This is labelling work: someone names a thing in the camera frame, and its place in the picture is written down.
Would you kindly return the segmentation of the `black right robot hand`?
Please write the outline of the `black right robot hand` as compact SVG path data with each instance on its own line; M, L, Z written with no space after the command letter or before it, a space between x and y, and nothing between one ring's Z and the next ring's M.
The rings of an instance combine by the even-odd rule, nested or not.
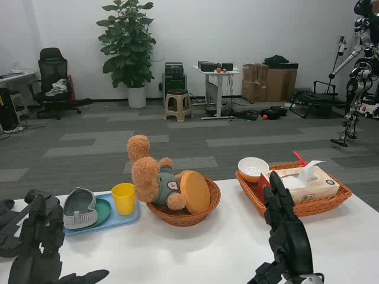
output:
M269 245L272 263L263 263L249 283L321 283L314 274L311 246L304 224L294 213L294 201L277 172L269 176L264 188L265 221L271 226Z

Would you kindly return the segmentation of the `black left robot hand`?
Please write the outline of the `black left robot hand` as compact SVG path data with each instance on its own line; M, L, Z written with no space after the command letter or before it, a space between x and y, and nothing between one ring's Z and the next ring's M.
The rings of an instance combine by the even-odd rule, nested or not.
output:
M31 203L28 218L23 222L20 246L9 273L8 283L98 283L109 275L105 269L61 277L59 249L63 245L63 209L55 205L50 221L46 221L46 200L37 195Z

